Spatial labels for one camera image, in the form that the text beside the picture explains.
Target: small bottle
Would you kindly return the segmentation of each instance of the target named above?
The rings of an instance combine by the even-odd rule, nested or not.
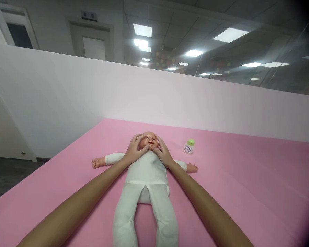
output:
[[[183,147],[183,152],[186,154],[192,154],[194,145],[195,141],[193,139],[189,139],[188,142]]]

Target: pink mat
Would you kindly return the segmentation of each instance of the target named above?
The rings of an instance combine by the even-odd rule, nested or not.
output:
[[[0,197],[0,246],[15,246],[46,215],[106,168],[90,161],[125,152],[136,133],[161,136],[174,159],[195,163],[197,180],[255,246],[300,246],[309,230],[309,143],[105,119]],[[195,152],[183,153],[187,139]],[[112,246],[112,221],[124,173],[66,246]],[[179,224],[179,246],[215,246],[196,211],[168,172]],[[154,246],[150,205],[135,216],[139,246]]]

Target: doll leg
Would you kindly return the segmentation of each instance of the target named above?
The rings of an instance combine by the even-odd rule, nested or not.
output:
[[[167,186],[164,184],[146,186],[149,189],[153,213],[157,221],[156,247],[177,247],[178,222],[168,198]]]
[[[134,215],[144,185],[124,184],[113,219],[113,246],[137,247]]]

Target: doll face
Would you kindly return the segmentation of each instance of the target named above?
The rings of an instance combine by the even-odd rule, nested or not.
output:
[[[146,145],[149,145],[149,150],[152,150],[152,147],[158,147],[157,138],[153,132],[145,132],[143,134],[146,134],[146,136],[141,140],[138,146],[140,150]]]

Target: floor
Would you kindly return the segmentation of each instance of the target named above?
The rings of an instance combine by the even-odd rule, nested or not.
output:
[[[37,170],[45,162],[0,158],[0,196]]]

